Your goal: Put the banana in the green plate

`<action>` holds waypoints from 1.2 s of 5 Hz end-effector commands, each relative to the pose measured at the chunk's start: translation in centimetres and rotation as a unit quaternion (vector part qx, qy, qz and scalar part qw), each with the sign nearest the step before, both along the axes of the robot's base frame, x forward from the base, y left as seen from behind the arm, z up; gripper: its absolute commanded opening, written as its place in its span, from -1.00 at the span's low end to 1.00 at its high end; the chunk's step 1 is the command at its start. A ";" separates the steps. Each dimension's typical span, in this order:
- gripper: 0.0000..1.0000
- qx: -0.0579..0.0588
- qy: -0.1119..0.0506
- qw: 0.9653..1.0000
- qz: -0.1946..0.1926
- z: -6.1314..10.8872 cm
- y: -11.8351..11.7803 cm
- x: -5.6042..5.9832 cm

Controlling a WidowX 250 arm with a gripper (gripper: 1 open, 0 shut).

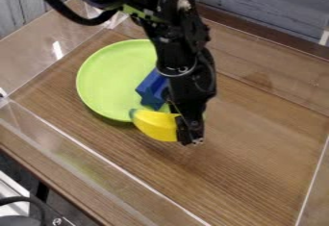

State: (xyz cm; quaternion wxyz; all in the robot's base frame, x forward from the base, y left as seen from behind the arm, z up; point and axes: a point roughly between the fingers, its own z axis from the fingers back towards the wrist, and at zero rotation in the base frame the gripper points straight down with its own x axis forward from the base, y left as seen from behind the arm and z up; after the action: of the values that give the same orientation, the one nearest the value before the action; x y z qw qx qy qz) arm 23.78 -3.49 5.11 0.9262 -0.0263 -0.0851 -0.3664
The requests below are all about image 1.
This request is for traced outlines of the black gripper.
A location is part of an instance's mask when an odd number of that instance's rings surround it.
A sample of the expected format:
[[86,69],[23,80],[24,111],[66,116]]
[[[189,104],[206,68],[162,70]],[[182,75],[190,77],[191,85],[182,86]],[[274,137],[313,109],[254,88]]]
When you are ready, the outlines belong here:
[[203,113],[216,97],[214,56],[208,48],[195,54],[157,49],[157,70],[169,80],[165,99],[178,113],[177,137],[182,145],[205,141]]

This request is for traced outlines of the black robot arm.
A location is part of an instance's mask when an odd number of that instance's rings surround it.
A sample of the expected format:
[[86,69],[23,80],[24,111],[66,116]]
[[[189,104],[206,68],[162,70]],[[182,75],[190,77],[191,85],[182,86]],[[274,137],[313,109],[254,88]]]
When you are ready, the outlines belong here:
[[118,12],[127,13],[149,37],[155,50],[155,69],[135,87],[146,111],[131,111],[145,134],[183,145],[205,140],[205,111],[214,98],[216,66],[208,49],[210,28],[195,0],[83,0],[103,12],[86,18],[62,0],[46,0],[71,21],[95,26]]

